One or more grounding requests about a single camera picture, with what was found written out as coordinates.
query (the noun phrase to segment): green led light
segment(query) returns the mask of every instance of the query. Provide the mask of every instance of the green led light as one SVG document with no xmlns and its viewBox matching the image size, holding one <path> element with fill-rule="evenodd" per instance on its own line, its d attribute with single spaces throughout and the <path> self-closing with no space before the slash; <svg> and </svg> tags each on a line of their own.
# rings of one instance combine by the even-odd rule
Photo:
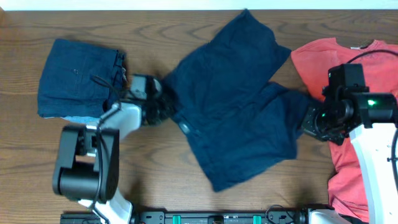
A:
<svg viewBox="0 0 398 224">
<path fill-rule="evenodd" d="M 368 105 L 369 106 L 373 106 L 375 104 L 376 104 L 376 102 L 374 100 L 368 100 Z"/>
</svg>

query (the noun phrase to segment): cable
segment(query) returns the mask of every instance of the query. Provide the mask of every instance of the cable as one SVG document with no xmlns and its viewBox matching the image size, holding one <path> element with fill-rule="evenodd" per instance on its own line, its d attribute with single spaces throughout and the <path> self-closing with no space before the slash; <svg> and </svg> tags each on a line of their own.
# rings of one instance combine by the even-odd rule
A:
<svg viewBox="0 0 398 224">
<path fill-rule="evenodd" d="M 340 97 L 340 90 L 343 88 L 343 86 L 338 86 L 336 89 L 336 94 L 335 94 L 335 101 L 338 101 L 338 98 Z"/>
<path fill-rule="evenodd" d="M 398 57 L 398 52 L 394 52 L 394 51 L 392 51 L 392 50 L 384 50 L 384 49 L 370 50 L 370 51 L 368 51 L 368 52 L 363 52 L 363 53 L 361 53 L 361 54 L 355 56 L 354 58 L 352 58 L 351 60 L 349 60 L 347 63 L 351 63 L 351 62 L 355 61 L 356 59 L 358 59 L 358 58 L 360 58 L 360 57 L 363 57 L 363 56 L 368 55 L 368 54 L 373 54 L 373 53 L 388 53 L 388 54 L 392 54 L 392 55 L 395 55 L 395 56 Z"/>
<path fill-rule="evenodd" d="M 281 205 L 271 205 L 271 206 L 267 209 L 267 211 L 266 211 L 266 219 L 267 219 L 269 222 L 271 222 L 271 224 L 276 224 L 276 223 L 274 223 L 273 221 L 271 221 L 271 220 L 268 218 L 268 211 L 269 211 L 270 209 L 272 209 L 273 207 L 281 207 L 281 208 L 284 210 L 284 212 L 287 214 L 287 216 L 293 220 L 293 222 L 290 222 L 290 223 L 294 223 L 294 217 L 293 217 L 291 214 L 289 214 L 289 213 L 287 212 L 287 210 L 286 210 L 285 207 L 283 207 L 283 206 L 281 206 Z"/>
<path fill-rule="evenodd" d="M 98 216 L 96 214 L 94 214 L 95 217 L 89 217 L 89 218 L 85 218 L 83 219 L 83 221 L 81 222 L 81 224 L 92 224 L 92 223 L 97 223 L 98 221 Z"/>
<path fill-rule="evenodd" d="M 392 145 L 391 145 L 391 164 L 392 164 L 392 172 L 394 173 L 394 180 L 396 182 L 396 187 L 398 190 L 398 171 L 397 171 L 397 155 L 396 155 L 396 148 L 397 148 L 397 139 L 398 139 L 398 129 L 394 133 L 394 137 L 392 138 Z"/>
<path fill-rule="evenodd" d="M 117 91 L 117 89 L 115 89 L 115 87 L 113 87 L 111 84 L 109 84 L 104 78 L 101 78 L 97 75 L 92 76 L 91 78 L 95 83 L 99 84 L 100 86 L 103 87 L 108 87 L 111 91 L 113 91 L 113 93 L 116 94 L 116 96 L 118 97 L 117 102 L 118 102 L 118 108 L 114 111 L 112 111 L 111 113 L 107 114 L 104 118 L 100 118 L 96 127 L 96 142 L 97 142 L 97 153 L 98 153 L 98 186 L 97 186 L 97 191 L 95 193 L 95 197 L 93 199 L 93 202 L 91 203 L 91 205 L 88 207 L 89 209 L 94 210 L 94 212 L 105 221 L 105 224 L 109 223 L 109 220 L 100 212 L 95 208 L 95 204 L 97 203 L 98 199 L 100 198 L 101 195 L 101 186 L 102 186 L 102 182 L 103 182 L 103 151 L 102 151 L 102 147 L 101 147 L 101 143 L 103 144 L 105 151 L 108 151 L 108 148 L 106 147 L 105 141 L 101 135 L 101 126 L 102 124 L 111 116 L 113 116 L 114 114 L 116 114 L 118 111 L 121 110 L 121 101 L 120 101 L 120 95 L 119 92 Z"/>
</svg>

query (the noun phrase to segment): red t-shirt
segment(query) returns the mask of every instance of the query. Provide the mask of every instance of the red t-shirt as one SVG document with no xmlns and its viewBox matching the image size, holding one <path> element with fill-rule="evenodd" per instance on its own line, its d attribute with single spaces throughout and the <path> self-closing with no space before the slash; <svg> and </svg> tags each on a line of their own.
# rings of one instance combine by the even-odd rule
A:
<svg viewBox="0 0 398 224">
<path fill-rule="evenodd" d="M 336 38 L 319 39 L 292 52 L 292 60 L 298 74 L 310 94 L 324 100 L 322 87 L 328 85 L 328 70 L 346 63 L 360 53 L 369 50 L 388 49 L 398 52 L 398 45 L 375 40 L 365 49 L 346 48 Z M 375 53 L 363 56 L 353 63 L 363 66 L 366 86 L 370 92 L 390 92 L 398 96 L 398 58 L 391 54 Z M 342 146 L 329 142 L 331 159 L 337 174 L 329 180 L 329 203 L 338 213 L 369 222 L 368 202 L 362 180 L 359 161 L 349 139 Z"/>
</svg>

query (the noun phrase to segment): wooden table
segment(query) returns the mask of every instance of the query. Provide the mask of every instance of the wooden table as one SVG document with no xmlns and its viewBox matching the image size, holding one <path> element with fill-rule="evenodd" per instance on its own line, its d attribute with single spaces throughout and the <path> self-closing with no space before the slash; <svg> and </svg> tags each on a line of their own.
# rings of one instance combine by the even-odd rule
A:
<svg viewBox="0 0 398 224">
<path fill-rule="evenodd" d="M 341 45 L 381 39 L 398 44 L 397 11 L 253 11 L 279 44 L 296 49 L 337 37 Z M 166 75 L 239 11 L 7 12 L 0 22 L 0 223 L 57 223 L 83 207 L 52 191 L 62 119 L 37 115 L 37 87 L 54 39 L 127 52 L 127 70 Z M 305 87 L 291 59 L 273 80 Z M 121 144 L 119 187 L 134 203 L 167 210 L 264 210 L 328 203 L 333 172 L 327 144 L 298 140 L 298 158 L 214 193 L 185 136 L 172 121 L 142 128 Z"/>
</svg>

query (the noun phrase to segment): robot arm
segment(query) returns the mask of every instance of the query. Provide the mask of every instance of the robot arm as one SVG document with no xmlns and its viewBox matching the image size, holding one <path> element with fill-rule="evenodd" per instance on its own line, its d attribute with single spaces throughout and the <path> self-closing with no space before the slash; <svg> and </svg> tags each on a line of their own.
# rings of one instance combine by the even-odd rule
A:
<svg viewBox="0 0 398 224">
<path fill-rule="evenodd" d="M 156 124 L 167 117 L 167 113 L 171 113 L 171 109 L 167 110 L 171 108 L 167 100 L 158 80 L 135 75 L 125 99 L 115 103 L 99 121 L 87 126 L 65 126 L 53 175 L 53 191 L 92 208 L 106 223 L 134 223 L 133 205 L 117 188 L 119 140 L 143 124 Z M 78 156 L 94 157 L 95 162 L 78 161 Z"/>
<path fill-rule="evenodd" d="M 343 64 L 331 68 L 329 73 L 329 86 L 323 91 L 325 102 L 309 107 L 302 129 L 321 141 L 337 144 L 342 144 L 348 136 L 351 138 L 363 173 L 370 223 L 395 223 L 398 220 L 398 208 L 395 205 L 398 193 L 391 164 L 395 164 L 397 155 L 392 155 L 391 148 L 395 147 L 392 139 L 398 123 L 396 99 L 387 93 L 369 93 L 360 65 Z M 267 211 L 265 215 L 164 212 L 136 215 L 133 204 L 123 198 L 117 188 L 119 140 L 139 129 L 142 124 L 157 124 L 168 117 L 170 113 L 163 111 L 171 108 L 171 104 L 168 105 L 162 96 L 159 81 L 142 75 L 134 77 L 127 98 L 115 103 L 102 116 L 103 123 L 98 121 L 87 126 L 66 126 L 61 135 L 53 190 L 56 194 L 92 208 L 101 217 L 102 223 L 244 224 L 248 220 L 252 220 L 253 224 L 348 223 L 333 209 L 325 207 L 307 207 L 294 212 Z M 101 142 L 98 142 L 98 130 Z M 97 151 L 97 148 L 101 148 L 98 144 L 103 146 L 101 158 Z M 93 156 L 95 162 L 79 161 L 78 156 Z M 72 219 L 72 223 L 87 221 L 87 218 Z"/>
<path fill-rule="evenodd" d="M 323 95 L 323 104 L 308 109 L 302 129 L 338 145 L 349 136 L 361 166 L 370 223 L 396 223 L 397 155 L 392 155 L 392 147 L 396 144 L 397 100 L 390 93 L 370 93 L 360 64 L 331 68 Z"/>
</svg>

